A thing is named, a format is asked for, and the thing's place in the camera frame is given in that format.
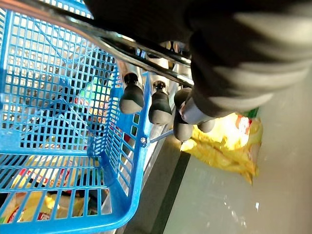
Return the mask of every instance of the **snack bag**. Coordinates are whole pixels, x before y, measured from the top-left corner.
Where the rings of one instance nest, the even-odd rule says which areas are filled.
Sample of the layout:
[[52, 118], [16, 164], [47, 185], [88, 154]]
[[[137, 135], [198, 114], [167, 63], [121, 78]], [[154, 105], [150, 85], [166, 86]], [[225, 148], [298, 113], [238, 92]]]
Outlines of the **snack bag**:
[[[54, 144], [45, 144], [45, 148], [48, 148], [50, 146], [50, 148], [56, 148], [59, 149], [58, 145], [54, 145]], [[21, 182], [19, 183], [19, 187], [22, 187], [26, 180], [28, 179], [29, 176], [31, 176], [32, 179], [36, 179], [37, 178], [37, 182], [40, 183], [42, 181], [42, 184], [44, 186], [47, 186], [47, 184], [49, 186], [53, 186], [54, 183], [57, 183], [57, 187], [60, 186], [61, 181], [63, 179], [63, 177], [65, 177], [64, 182], [63, 182], [63, 186], [66, 186], [67, 183], [69, 182], [70, 185], [72, 186], [74, 184], [74, 180], [75, 180], [75, 174], [76, 174], [76, 168], [53, 168], [55, 166], [60, 167], [66, 167], [66, 166], [76, 166], [76, 162], [74, 160], [74, 157], [69, 157], [69, 156], [35, 156], [35, 155], [31, 155], [25, 166], [26, 168], [23, 168], [22, 170], [19, 171], [19, 175], [16, 176], [16, 178], [13, 181], [12, 187], [15, 187], [16, 184], [19, 182], [20, 178]], [[51, 168], [49, 169], [42, 169], [40, 167], [42, 166], [50, 166]], [[69, 175], [70, 175], [70, 171], [73, 170], [72, 173], [72, 177], [71, 177], [71, 181], [68, 181], [69, 179]]]
[[[1, 223], [12, 223], [19, 208], [26, 196], [26, 193], [20, 193], [19, 197], [13, 197], [10, 203], [6, 206], [6, 209], [0, 219]], [[34, 213], [36, 212], [38, 202], [42, 196], [42, 192], [32, 192], [29, 195], [26, 205], [23, 208], [23, 211], [18, 217], [17, 222], [31, 221], [34, 218]], [[37, 220], [50, 219], [52, 209], [55, 205], [55, 200], [51, 197], [45, 196], [44, 202], [40, 208], [39, 215]]]
[[209, 133], [195, 126], [191, 139], [183, 142], [180, 149], [212, 167], [240, 173], [252, 184], [253, 176], [258, 175], [256, 163], [262, 133], [260, 119], [233, 113], [217, 118]]
[[[57, 194], [52, 194], [50, 197], [53, 200], [56, 200]], [[59, 202], [58, 202], [58, 211], [57, 211], [57, 218], [66, 218], [68, 215], [68, 209], [70, 205], [70, 196], [61, 195]], [[84, 205], [84, 197], [74, 197], [74, 206], [73, 206], [73, 217], [81, 216], [83, 212], [83, 205]]]

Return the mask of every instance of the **metal handle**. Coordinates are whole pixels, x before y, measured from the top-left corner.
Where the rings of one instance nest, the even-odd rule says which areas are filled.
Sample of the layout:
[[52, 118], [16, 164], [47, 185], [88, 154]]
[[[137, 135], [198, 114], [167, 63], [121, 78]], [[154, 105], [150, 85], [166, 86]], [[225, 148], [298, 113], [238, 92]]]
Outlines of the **metal handle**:
[[62, 10], [38, 0], [0, 0], [0, 7], [67, 28], [86, 38], [104, 51], [114, 55], [117, 59], [154, 72], [185, 86], [192, 87], [194, 85], [191, 78], [163, 68], [152, 61], [148, 61], [130, 52], [133, 51], [133, 48], [138, 48], [157, 57], [190, 67], [190, 59], [167, 50], [160, 45], [149, 41], [134, 40], [117, 32], [96, 27], [92, 19]]

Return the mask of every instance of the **gray rubber cap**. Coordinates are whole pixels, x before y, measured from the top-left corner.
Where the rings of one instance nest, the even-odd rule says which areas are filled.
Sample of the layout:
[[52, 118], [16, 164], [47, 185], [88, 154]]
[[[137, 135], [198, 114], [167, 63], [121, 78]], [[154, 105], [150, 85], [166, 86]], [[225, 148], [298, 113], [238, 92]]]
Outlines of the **gray rubber cap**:
[[175, 119], [174, 119], [174, 135], [175, 137], [181, 141], [187, 141], [191, 138], [193, 132], [193, 126], [184, 122], [181, 118], [179, 111], [175, 111]]
[[214, 126], [215, 126], [215, 120], [214, 119], [197, 125], [198, 129], [204, 133], [210, 132], [214, 128]]
[[119, 107], [124, 114], [133, 114], [142, 110], [144, 106], [143, 91], [134, 84], [129, 84], [122, 95]]
[[153, 94], [148, 117], [152, 124], [164, 125], [170, 122], [172, 112], [167, 94], [162, 91]]
[[181, 104], [186, 100], [188, 95], [191, 93], [191, 88], [183, 88], [175, 93], [175, 106], [180, 108]]

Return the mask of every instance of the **black sleeve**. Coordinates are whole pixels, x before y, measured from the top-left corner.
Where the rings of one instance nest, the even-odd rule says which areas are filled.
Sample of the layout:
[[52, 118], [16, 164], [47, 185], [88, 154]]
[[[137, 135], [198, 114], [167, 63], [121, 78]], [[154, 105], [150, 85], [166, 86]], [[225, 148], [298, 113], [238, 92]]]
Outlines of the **black sleeve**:
[[303, 79], [312, 61], [311, 0], [85, 0], [103, 27], [190, 44], [193, 95], [219, 117]]

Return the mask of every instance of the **plastic basket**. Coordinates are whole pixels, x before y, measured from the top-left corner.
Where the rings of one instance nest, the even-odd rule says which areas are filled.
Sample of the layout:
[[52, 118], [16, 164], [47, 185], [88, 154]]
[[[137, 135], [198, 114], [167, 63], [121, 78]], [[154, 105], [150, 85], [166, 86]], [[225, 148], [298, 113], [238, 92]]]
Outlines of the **plastic basket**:
[[[80, 0], [46, 2], [91, 17]], [[0, 49], [0, 233], [124, 225], [141, 190], [149, 85], [145, 108], [122, 114], [111, 55], [69, 30], [4, 9]]]

